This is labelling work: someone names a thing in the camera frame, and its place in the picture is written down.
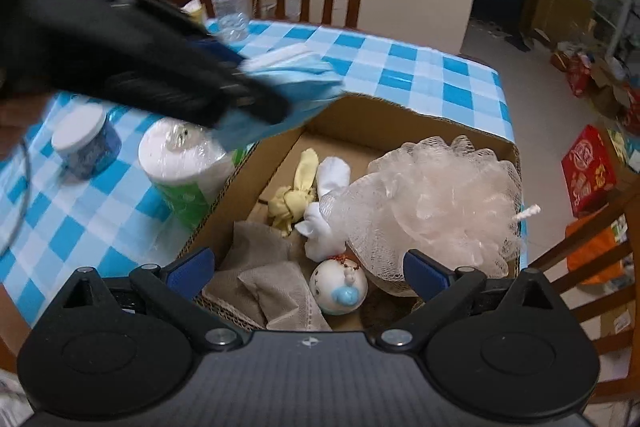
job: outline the knotted yellow cloth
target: knotted yellow cloth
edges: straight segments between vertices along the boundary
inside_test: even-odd
[[[280,187],[267,206],[269,217],[273,217],[271,226],[280,230],[283,237],[291,233],[292,224],[302,219],[309,203],[316,199],[313,187],[318,171],[318,154],[307,149],[300,155],[300,163],[293,176],[292,187]]]

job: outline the beige fabric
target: beige fabric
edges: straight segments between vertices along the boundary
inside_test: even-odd
[[[302,219],[307,205],[316,199],[313,185],[318,163],[316,151],[303,151],[293,177],[293,188],[278,188],[269,201],[269,217],[273,217],[272,227],[280,230],[284,237],[291,233],[292,224]]]
[[[204,295],[233,316],[260,328],[330,331],[297,263],[291,244],[261,223],[238,221],[234,241]]]

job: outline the cartoon face ball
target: cartoon face ball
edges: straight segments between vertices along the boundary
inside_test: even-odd
[[[327,259],[314,270],[309,288],[322,313],[344,315],[364,301],[367,278],[364,270],[350,259]]]

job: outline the black cable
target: black cable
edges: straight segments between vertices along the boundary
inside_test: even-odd
[[[14,245],[15,240],[20,233],[20,229],[22,228],[22,224],[24,223],[24,219],[29,208],[29,201],[31,200],[31,159],[29,158],[29,150],[27,149],[27,143],[24,139],[20,140],[20,151],[22,151],[22,158],[24,160],[24,179],[26,180],[26,186],[22,195],[22,201],[20,202],[20,214],[18,214],[18,220],[9,235],[9,239],[7,239],[6,244],[2,247],[2,250],[0,250],[0,258],[4,257],[4,254],[6,254]]]

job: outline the blue and white tablecloth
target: blue and white tablecloth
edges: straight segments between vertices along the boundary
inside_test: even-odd
[[[463,58],[336,28],[260,21],[251,22],[250,36],[235,48],[255,57],[296,42],[306,42],[329,61],[344,76],[347,90],[513,140],[498,74]],[[83,102],[58,95],[44,122],[28,135],[30,207],[11,251],[0,259],[0,281],[31,324],[77,267],[95,266],[104,277],[119,277],[138,264],[164,265],[189,235],[138,164],[138,144],[157,116],[107,104],[122,139],[118,159],[88,182],[65,174],[50,138],[56,123]],[[24,193],[19,156],[0,171],[0,247]]]

